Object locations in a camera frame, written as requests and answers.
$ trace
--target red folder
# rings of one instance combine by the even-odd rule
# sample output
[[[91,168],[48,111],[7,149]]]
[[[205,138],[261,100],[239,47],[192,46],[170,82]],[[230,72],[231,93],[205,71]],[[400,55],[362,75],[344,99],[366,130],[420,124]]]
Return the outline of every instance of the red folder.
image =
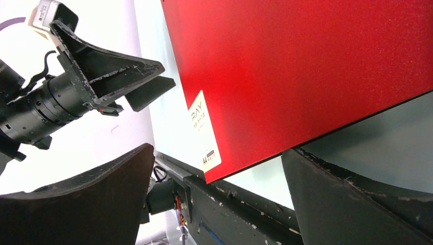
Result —
[[[162,0],[211,182],[433,89],[433,2]]]

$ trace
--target robotic arm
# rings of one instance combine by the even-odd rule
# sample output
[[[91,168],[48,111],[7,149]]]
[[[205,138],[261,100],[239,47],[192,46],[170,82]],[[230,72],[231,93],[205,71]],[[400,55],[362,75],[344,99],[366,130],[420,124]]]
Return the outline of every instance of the robotic arm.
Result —
[[[93,46],[74,34],[78,16],[58,1],[41,0],[26,20],[50,40],[56,51],[45,56],[45,69],[26,87],[24,79],[0,60],[0,165],[23,161],[20,144],[48,150],[51,134],[90,110],[119,116],[116,99],[125,96],[140,111],[175,86],[160,77],[161,63]],[[48,74],[46,58],[56,53],[65,72]],[[38,81],[42,85],[34,89]]]

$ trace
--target black cable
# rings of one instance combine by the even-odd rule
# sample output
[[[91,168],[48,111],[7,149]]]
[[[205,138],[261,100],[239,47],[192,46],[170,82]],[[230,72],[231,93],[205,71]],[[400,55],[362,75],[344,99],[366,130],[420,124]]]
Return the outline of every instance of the black cable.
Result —
[[[163,171],[163,172],[165,173],[164,177],[161,178],[161,177],[159,176],[159,173],[158,173],[157,170]],[[167,176],[168,176],[168,174],[167,174],[167,170],[165,170],[164,168],[162,168],[162,167],[160,167],[160,166],[154,166],[154,167],[153,167],[153,174],[155,175],[156,183],[159,183],[159,182],[164,181],[164,180],[167,178]]]
[[[39,80],[41,80],[42,78],[45,79],[52,79],[55,76],[49,75],[48,74],[48,63],[47,63],[47,59],[48,59],[48,55],[50,54],[55,54],[56,51],[52,50],[52,51],[48,51],[45,54],[44,60],[43,60],[43,71],[39,74],[34,75],[31,79],[29,84],[25,87],[19,90],[19,94],[18,96],[25,96],[26,94],[28,94],[30,91],[32,91],[32,89],[36,86],[36,84],[38,83]]]

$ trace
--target blue cable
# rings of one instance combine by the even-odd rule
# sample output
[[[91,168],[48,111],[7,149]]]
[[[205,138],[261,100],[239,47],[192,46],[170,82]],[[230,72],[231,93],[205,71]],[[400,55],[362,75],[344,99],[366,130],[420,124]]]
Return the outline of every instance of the blue cable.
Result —
[[[209,232],[209,234],[212,236],[212,238],[218,243],[218,245],[225,245],[219,238],[218,236],[211,231],[203,222],[199,223],[199,227],[203,227],[204,229],[206,229],[207,232]]]

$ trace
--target red book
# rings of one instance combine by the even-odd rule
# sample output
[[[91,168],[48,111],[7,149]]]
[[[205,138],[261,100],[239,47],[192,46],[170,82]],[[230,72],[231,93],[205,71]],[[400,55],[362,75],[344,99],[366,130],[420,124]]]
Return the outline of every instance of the red book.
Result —
[[[433,89],[431,0],[162,6],[187,105],[203,91],[218,145],[207,182]]]

